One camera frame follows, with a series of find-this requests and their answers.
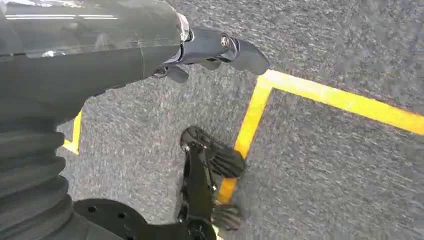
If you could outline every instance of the yellow floor line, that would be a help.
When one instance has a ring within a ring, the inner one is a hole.
[[[80,133],[81,133],[81,119],[83,112],[80,111],[73,121],[72,125],[72,141],[66,140],[64,141],[62,147],[71,151],[72,153],[78,155],[79,147],[80,147]]]
[[[258,78],[246,115],[241,124],[240,132],[235,141],[234,149],[239,151],[243,158],[248,154],[256,128],[258,128],[261,121],[262,113],[265,110],[272,89],[273,87],[264,81],[263,77],[260,76]],[[236,183],[237,179],[235,178],[225,178],[222,181],[218,194],[219,203],[226,204],[230,201]]]
[[[276,89],[358,114],[381,123],[424,135],[424,116],[390,106],[377,100],[268,70],[263,78]]]

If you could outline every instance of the gray carpet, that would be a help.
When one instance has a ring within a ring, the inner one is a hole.
[[[424,115],[424,5],[408,0],[176,0],[192,25],[258,45],[272,69]],[[64,175],[75,199],[108,197],[151,223],[171,222],[181,131],[198,125],[233,145],[255,77],[188,68],[90,99],[80,155]],[[60,128],[70,136],[66,124]],[[424,239],[424,139],[274,90],[233,201],[247,217],[229,239],[362,236]]]

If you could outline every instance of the mounting hole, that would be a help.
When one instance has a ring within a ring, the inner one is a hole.
[[[90,206],[90,207],[88,207],[88,211],[89,211],[90,213],[94,213],[96,210],[97,210],[97,208],[96,208],[95,206]]]

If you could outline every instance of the black foot sole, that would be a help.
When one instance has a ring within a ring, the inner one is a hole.
[[[246,171],[246,161],[240,152],[216,140],[197,126],[190,126],[181,135],[181,148],[188,151],[191,145],[207,149],[210,170],[226,178],[239,178]]]

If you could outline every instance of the bolt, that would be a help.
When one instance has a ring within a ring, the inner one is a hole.
[[[225,49],[230,47],[230,38],[227,35],[221,36],[221,45]]]

